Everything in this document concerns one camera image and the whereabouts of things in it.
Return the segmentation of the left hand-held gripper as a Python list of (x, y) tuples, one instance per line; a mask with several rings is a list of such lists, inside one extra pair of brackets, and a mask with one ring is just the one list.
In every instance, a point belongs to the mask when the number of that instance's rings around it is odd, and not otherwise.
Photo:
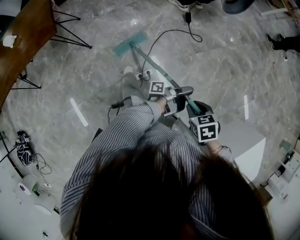
[(150, 88), (148, 92), (148, 100), (165, 99), (165, 113), (164, 118), (173, 116), (185, 109), (186, 100), (183, 95), (191, 95), (194, 92), (194, 88), (191, 86), (184, 86), (173, 88), (165, 82), (150, 82)]

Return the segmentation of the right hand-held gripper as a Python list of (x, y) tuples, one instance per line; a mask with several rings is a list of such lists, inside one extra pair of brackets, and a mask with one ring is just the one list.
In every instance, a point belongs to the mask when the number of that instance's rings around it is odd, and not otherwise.
[(192, 134), (199, 143), (217, 140), (221, 127), (212, 108), (200, 101), (195, 101), (195, 104), (201, 110), (200, 114), (195, 113), (191, 106), (187, 105)]

